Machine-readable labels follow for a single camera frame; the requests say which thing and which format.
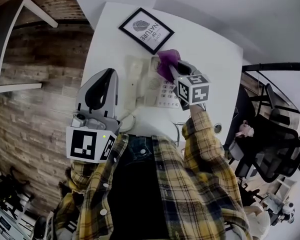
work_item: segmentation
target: purple cloth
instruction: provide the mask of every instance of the purple cloth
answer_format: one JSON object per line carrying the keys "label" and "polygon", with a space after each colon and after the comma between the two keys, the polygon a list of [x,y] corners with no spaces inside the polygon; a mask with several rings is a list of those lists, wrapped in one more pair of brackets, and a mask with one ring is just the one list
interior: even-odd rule
{"label": "purple cloth", "polygon": [[178,61],[181,60],[180,54],[177,50],[163,50],[158,52],[161,63],[158,66],[158,74],[164,77],[169,82],[174,82],[174,77],[171,74],[169,65],[178,67]]}

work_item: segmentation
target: white desk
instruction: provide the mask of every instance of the white desk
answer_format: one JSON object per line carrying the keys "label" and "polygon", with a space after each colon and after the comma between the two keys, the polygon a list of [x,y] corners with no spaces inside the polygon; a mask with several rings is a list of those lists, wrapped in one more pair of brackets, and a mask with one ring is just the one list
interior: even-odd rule
{"label": "white desk", "polygon": [[[113,68],[117,71],[119,90],[115,113],[118,117],[126,112],[125,79],[126,72],[130,70],[131,57],[144,60],[152,57],[147,50],[118,29],[137,8],[122,3],[106,3],[91,41],[82,77],[81,85],[101,70]],[[237,101],[243,50],[217,33],[186,19],[158,10],[144,9],[175,32],[160,50],[178,50],[182,60],[188,61],[209,77],[211,88],[206,107],[212,124],[222,124],[222,131],[216,136],[223,144]],[[190,116],[189,111],[182,111],[181,108],[157,107],[138,107],[133,114],[136,115],[137,125],[147,122],[174,141],[177,139],[177,131],[171,122],[184,123]]]}

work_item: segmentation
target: black t-shirt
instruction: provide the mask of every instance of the black t-shirt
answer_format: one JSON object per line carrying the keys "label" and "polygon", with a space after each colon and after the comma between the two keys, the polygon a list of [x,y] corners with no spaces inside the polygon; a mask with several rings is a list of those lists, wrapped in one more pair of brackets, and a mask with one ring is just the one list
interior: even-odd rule
{"label": "black t-shirt", "polygon": [[113,174],[108,195],[114,227],[110,239],[168,239],[153,148],[147,146],[146,159],[134,154],[133,162],[132,150],[127,147]]}

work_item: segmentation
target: picture frame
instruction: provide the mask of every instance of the picture frame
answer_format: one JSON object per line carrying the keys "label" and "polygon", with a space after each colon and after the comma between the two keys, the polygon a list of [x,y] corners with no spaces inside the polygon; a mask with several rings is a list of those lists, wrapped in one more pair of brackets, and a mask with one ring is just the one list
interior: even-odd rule
{"label": "picture frame", "polygon": [[119,26],[119,29],[153,55],[175,33],[162,21],[141,7],[129,16]]}

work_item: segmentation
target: person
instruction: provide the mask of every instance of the person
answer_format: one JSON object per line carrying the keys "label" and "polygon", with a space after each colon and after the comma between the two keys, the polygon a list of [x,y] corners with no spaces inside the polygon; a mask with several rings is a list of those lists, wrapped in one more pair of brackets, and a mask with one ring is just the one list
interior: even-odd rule
{"label": "person", "polygon": [[72,161],[56,238],[227,239],[251,235],[236,176],[207,112],[190,106],[185,152],[165,136],[119,134],[106,163]]}

